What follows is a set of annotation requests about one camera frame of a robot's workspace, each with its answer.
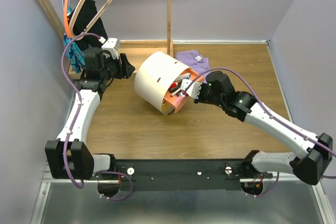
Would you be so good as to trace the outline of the salmon pink drawer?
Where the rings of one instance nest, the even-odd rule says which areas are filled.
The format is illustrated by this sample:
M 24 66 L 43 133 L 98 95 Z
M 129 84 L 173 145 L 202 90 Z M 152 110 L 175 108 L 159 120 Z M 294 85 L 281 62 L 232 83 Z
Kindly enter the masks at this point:
M 198 98 L 204 80 L 204 76 L 198 77 L 193 69 L 184 70 L 169 86 L 163 98 L 162 113 L 177 113 L 189 98 Z

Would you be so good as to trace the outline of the white round drawer organizer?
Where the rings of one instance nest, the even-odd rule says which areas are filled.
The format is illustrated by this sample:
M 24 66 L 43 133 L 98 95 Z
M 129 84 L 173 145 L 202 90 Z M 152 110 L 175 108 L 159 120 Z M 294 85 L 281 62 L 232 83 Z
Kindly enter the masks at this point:
M 163 98 L 169 86 L 190 68 L 162 51 L 150 55 L 138 69 L 134 89 L 145 101 L 162 112 Z

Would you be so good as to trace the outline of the blue white pen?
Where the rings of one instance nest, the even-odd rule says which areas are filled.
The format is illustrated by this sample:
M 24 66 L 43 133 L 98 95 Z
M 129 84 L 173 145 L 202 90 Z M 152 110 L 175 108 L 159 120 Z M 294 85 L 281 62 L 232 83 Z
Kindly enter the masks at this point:
M 175 79 L 175 81 L 180 81 L 180 80 L 185 79 L 185 78 L 188 79 L 190 76 L 191 76 L 190 73 L 181 74 Z

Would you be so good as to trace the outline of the pink highlighter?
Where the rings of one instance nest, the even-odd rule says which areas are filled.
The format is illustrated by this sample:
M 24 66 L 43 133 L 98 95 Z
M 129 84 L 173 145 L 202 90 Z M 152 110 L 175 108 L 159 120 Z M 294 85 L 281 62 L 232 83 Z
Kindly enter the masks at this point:
M 185 96 L 183 96 L 183 95 L 178 96 L 177 99 L 174 102 L 174 105 L 179 106 L 184 98 L 185 98 Z

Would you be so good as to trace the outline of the blue black highlighter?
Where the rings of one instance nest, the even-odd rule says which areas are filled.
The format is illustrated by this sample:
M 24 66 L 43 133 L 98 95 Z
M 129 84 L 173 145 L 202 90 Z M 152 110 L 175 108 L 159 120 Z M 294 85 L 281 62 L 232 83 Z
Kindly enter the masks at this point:
M 175 96 L 178 92 L 180 92 L 181 90 L 181 87 L 180 86 L 176 86 L 175 88 L 172 89 L 172 92 L 171 92 L 171 96 Z

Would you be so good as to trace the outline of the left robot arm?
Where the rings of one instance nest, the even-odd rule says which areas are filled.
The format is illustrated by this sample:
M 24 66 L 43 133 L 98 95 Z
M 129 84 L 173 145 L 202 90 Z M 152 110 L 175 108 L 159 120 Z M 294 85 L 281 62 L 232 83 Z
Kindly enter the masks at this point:
M 86 68 L 75 84 L 76 98 L 69 118 L 56 140 L 48 141 L 45 153 L 54 179 L 89 180 L 99 173 L 104 179 L 116 175 L 112 154 L 91 154 L 86 138 L 93 114 L 109 80 L 128 79 L 135 67 L 125 53 L 113 55 L 108 48 L 84 51 Z

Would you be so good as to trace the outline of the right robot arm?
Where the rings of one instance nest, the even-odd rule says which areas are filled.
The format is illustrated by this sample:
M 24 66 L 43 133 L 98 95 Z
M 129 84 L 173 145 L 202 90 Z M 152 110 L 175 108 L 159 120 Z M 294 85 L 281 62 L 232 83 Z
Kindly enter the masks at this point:
M 293 174 L 302 182 L 316 185 L 335 156 L 330 135 L 307 131 L 267 107 L 249 89 L 235 90 L 230 78 L 217 68 L 206 72 L 206 81 L 196 77 L 185 88 L 194 103 L 211 104 L 228 116 L 253 125 L 289 148 L 287 153 L 250 152 L 241 165 L 249 178 L 263 172 Z

